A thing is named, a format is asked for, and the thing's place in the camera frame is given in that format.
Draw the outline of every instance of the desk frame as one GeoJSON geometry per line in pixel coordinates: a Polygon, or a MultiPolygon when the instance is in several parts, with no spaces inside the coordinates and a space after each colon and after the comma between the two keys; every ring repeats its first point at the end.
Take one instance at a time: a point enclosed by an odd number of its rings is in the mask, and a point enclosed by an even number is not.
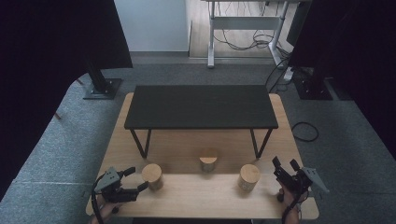
{"type": "MultiPolygon", "coordinates": [[[[134,129],[131,129],[131,134],[132,137],[134,138],[134,141],[136,142],[137,148],[139,149],[140,155],[142,158],[147,158],[149,154],[149,139],[151,137],[151,130],[148,129],[148,135],[146,138],[146,145],[145,148],[143,149],[142,144],[139,141],[139,138],[137,137],[136,132],[134,129]]],[[[273,129],[268,129],[267,134],[264,137],[264,140],[262,141],[262,146],[260,147],[260,150],[257,148],[257,142],[256,142],[256,136],[254,135],[253,129],[250,129],[250,135],[251,139],[253,141],[253,149],[254,149],[254,154],[256,155],[256,159],[259,159],[262,156],[262,152],[264,151],[265,145],[267,145],[268,139],[270,138],[271,132],[273,129]]]]}
{"type": "Polygon", "coordinates": [[[280,54],[276,49],[277,42],[280,37],[280,32],[285,21],[286,12],[288,11],[289,1],[283,4],[282,12],[279,17],[216,17],[215,4],[216,2],[224,2],[219,0],[206,0],[211,2],[210,11],[210,39],[207,48],[207,67],[213,68],[215,66],[215,46],[214,46],[214,31],[215,30],[275,30],[275,35],[269,43],[268,48],[273,55],[274,61],[278,68],[283,68],[283,63],[280,59],[280,54]]]}

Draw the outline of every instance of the standing desk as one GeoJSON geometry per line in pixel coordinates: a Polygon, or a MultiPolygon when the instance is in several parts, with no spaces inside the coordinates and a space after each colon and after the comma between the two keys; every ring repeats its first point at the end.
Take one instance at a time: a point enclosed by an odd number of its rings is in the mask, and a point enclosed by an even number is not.
{"type": "MultiPolygon", "coordinates": [[[[191,217],[191,218],[281,218],[281,203],[276,200],[279,184],[274,176],[272,159],[278,156],[284,169],[294,171],[292,159],[301,162],[290,125],[278,95],[270,94],[279,127],[274,129],[260,159],[251,153],[249,130],[155,130],[150,140],[150,153],[143,159],[124,123],[133,93],[126,95],[113,134],[107,147],[98,176],[110,166],[125,170],[131,166],[136,173],[122,179],[125,189],[143,183],[141,172],[150,163],[163,169],[163,187],[157,191],[146,189],[136,202],[123,205],[116,216],[120,217],[191,217]],[[201,171],[199,157],[203,149],[213,147],[218,161],[211,173],[201,171]],[[239,171],[244,164],[256,165],[261,178],[251,192],[237,186],[239,171]]],[[[136,131],[145,138],[148,131],[136,131]]],[[[265,130],[255,132],[263,139],[265,130]]],[[[302,206],[303,219],[318,217],[314,198],[302,206]]],[[[92,214],[91,201],[86,207],[92,214]]]]}
{"type": "MultiPolygon", "coordinates": [[[[277,41],[282,31],[283,22],[285,21],[286,12],[288,11],[289,2],[304,2],[311,0],[270,0],[271,2],[284,2],[282,12],[279,17],[216,17],[215,4],[216,2],[241,2],[239,0],[202,0],[210,2],[210,37],[209,46],[207,48],[207,67],[213,68],[215,66],[215,46],[214,46],[214,30],[274,30],[274,38],[268,44],[268,49],[274,58],[275,64],[279,68],[283,68],[283,63],[280,60],[280,54],[276,49],[277,41]]],[[[268,2],[263,0],[255,0],[255,2],[268,2]]]]}

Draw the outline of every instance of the power strip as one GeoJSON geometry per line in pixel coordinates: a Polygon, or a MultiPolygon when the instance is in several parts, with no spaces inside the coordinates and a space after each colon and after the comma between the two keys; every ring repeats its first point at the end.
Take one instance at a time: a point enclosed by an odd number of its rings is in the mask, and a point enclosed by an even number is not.
{"type": "Polygon", "coordinates": [[[294,71],[291,71],[291,69],[291,67],[288,67],[288,70],[286,70],[285,76],[283,77],[285,81],[290,81],[293,78],[294,71]]]}

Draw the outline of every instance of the white wall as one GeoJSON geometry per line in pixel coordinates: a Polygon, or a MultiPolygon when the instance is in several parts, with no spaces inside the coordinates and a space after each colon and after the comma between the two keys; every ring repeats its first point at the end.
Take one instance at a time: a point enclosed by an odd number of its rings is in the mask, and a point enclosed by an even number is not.
{"type": "Polygon", "coordinates": [[[129,51],[187,51],[186,0],[115,0],[129,51]]]}

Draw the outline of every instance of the black curtain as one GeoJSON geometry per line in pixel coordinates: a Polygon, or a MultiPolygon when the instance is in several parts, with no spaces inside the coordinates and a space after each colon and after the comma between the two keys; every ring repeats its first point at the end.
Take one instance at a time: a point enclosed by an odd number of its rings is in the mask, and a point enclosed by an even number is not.
{"type": "Polygon", "coordinates": [[[314,0],[290,65],[334,77],[396,159],[395,8],[389,0],[314,0]]]}
{"type": "Polygon", "coordinates": [[[132,67],[113,1],[1,1],[0,198],[87,73],[83,55],[99,69],[132,67]]]}

